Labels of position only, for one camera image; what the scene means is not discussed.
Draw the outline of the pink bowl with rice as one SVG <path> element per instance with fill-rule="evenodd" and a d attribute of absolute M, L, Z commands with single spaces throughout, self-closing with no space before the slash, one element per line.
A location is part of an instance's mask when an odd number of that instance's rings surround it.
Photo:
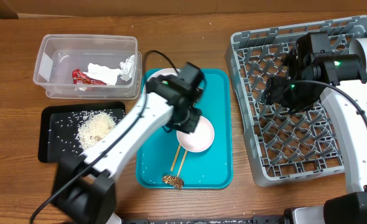
<path fill-rule="evenodd" d="M 200 117 L 194 132 L 187 134 L 177 131 L 179 144 L 190 152 L 206 151 L 213 144 L 214 138 L 214 127 L 204 116 Z"/>

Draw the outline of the brown food scrap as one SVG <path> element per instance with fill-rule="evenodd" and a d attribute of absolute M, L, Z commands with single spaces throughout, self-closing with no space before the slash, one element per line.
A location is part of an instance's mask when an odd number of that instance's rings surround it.
<path fill-rule="evenodd" d="M 162 177 L 163 183 L 171 185 L 176 189 L 181 189 L 184 186 L 184 181 L 180 177 L 165 175 Z"/>

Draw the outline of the white napkin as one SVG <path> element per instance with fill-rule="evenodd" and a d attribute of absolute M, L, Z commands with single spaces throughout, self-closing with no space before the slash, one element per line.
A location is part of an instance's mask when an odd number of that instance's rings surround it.
<path fill-rule="evenodd" d="M 89 78 L 101 81 L 106 85 L 117 84 L 118 78 L 127 82 L 134 75 L 134 62 L 136 56 L 131 55 L 124 62 L 120 62 L 120 68 L 109 68 L 98 64 L 89 63 L 88 71 L 83 72 Z"/>

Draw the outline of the red snack wrapper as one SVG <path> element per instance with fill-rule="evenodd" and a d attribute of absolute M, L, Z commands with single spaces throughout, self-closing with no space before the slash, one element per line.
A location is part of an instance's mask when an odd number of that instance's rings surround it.
<path fill-rule="evenodd" d="M 80 69 L 76 69 L 72 72 L 72 80 L 74 84 L 85 84 L 85 85 L 106 85 L 106 83 L 90 78 L 85 75 Z"/>

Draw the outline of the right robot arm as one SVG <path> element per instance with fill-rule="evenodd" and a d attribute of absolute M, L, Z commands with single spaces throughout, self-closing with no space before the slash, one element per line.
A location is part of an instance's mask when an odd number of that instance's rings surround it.
<path fill-rule="evenodd" d="M 367 38 L 352 40 L 348 49 L 337 55 L 326 32 L 305 34 L 282 61 L 286 76 L 269 78 L 262 94 L 265 104 L 289 113 L 321 102 L 345 167 L 345 195 L 321 206 L 289 208 L 288 223 L 367 223 Z"/>

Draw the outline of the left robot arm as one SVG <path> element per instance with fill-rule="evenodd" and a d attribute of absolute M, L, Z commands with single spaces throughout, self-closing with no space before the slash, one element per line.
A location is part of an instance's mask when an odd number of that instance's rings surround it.
<path fill-rule="evenodd" d="M 178 73 L 148 78 L 140 100 L 102 140 L 58 163 L 52 204 L 75 223 L 122 223 L 115 214 L 115 183 L 138 149 L 159 128 L 194 132 L 201 111 L 203 72 L 187 63 Z"/>

